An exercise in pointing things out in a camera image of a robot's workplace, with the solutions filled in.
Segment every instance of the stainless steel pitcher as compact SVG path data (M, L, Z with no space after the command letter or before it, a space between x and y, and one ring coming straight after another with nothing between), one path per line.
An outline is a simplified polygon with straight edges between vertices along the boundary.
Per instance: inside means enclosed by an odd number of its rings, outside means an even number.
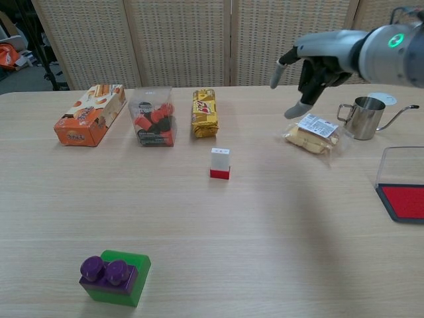
M347 118L341 118L340 112L344 107L350 108ZM378 127L386 104L372 97L358 97L353 105L341 104L337 111L337 119L344 122L345 129L354 135L355 139L371 139L376 131L389 127L404 111L418 109L418 105L410 105L401 109L385 126Z

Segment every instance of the purple toy block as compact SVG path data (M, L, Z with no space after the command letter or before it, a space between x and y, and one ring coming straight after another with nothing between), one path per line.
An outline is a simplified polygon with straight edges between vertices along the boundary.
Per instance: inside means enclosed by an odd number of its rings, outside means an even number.
M101 290L109 293L129 295L137 279L135 266L123 260L104 262L98 256L87 258L82 263L79 283L87 290Z

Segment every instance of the orange snack box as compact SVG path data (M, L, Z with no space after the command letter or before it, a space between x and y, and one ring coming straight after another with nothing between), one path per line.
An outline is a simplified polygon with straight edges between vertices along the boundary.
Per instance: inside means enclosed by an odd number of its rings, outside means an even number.
M95 85L54 125L62 144L97 146L124 104L122 85Z

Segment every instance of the green toy block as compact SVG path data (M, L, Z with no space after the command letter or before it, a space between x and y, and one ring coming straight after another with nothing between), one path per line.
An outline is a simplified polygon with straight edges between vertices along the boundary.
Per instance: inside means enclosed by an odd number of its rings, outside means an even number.
M115 250L105 250L103 253L101 253L100 257L105 262L124 260L128 265L133 265L137 268L138 276L134 283L134 287L132 288L132 292L130 295L120 295L117 293L108 293L101 290L86 289L85 291L95 301L137 307L151 265L149 257L147 255L118 252Z

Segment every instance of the clear plastic lid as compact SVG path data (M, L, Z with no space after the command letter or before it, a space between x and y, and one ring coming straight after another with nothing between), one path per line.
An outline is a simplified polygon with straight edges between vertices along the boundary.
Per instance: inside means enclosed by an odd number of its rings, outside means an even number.
M376 187L382 184L424 185L424 146L384 149Z

